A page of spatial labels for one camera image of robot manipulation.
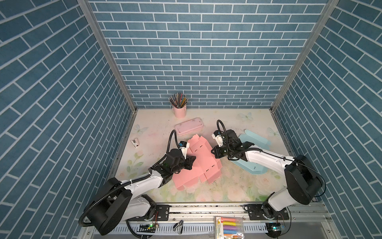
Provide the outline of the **pink paper box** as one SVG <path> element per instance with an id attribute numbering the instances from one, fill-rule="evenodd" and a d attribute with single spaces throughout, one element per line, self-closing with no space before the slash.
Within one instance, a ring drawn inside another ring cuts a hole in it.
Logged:
<path id="1" fill-rule="evenodd" d="M 221 161 L 212 154 L 212 147 L 207 139 L 195 134 L 188 140 L 188 144 L 190 147 L 187 155 L 195 156 L 196 160 L 192 165 L 192 170 L 183 169 L 180 173 L 173 175 L 172 180 L 175 187 L 180 191 L 186 187 L 192 187 L 199 181 L 212 184 L 222 176 Z"/>

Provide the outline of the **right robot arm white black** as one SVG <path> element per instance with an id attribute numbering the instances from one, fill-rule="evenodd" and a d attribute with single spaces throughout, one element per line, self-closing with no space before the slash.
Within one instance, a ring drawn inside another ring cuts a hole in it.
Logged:
<path id="1" fill-rule="evenodd" d="M 285 187 L 273 192 L 262 204 L 266 219 L 273 219 L 283 209 L 294 204 L 308 205 L 325 185 L 324 179 L 313 169 L 310 161 L 303 155 L 284 156 L 242 142 L 233 130 L 216 130 L 212 134 L 217 146 L 211 152 L 216 158 L 226 156 L 231 161 L 257 163 L 281 175 Z"/>

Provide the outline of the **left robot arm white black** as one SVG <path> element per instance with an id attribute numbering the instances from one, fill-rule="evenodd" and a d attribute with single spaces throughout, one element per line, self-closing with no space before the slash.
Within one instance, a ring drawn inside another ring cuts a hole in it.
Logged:
<path id="1" fill-rule="evenodd" d="M 196 159 L 196 156 L 173 148 L 141 177 L 125 181 L 110 178 L 84 209 L 79 226 L 95 227 L 104 236 L 121 221 L 142 217 L 151 220 L 156 203 L 146 192 L 164 186 L 183 169 L 192 170 Z"/>

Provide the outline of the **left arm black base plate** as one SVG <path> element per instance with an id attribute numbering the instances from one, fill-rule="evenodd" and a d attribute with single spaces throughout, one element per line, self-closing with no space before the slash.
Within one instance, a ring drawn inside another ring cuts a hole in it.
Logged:
<path id="1" fill-rule="evenodd" d="M 170 205 L 151 206 L 148 212 L 141 217 L 140 221 L 168 221 Z"/>

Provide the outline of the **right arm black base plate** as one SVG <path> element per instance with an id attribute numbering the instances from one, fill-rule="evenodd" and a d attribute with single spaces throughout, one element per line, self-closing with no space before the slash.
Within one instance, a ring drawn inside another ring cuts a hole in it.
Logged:
<path id="1" fill-rule="evenodd" d="M 275 211 L 270 206 L 263 204 L 246 204 L 243 206 L 245 212 L 248 213 L 249 219 L 255 220 L 289 220 L 289 212 L 286 208 L 281 211 Z"/>

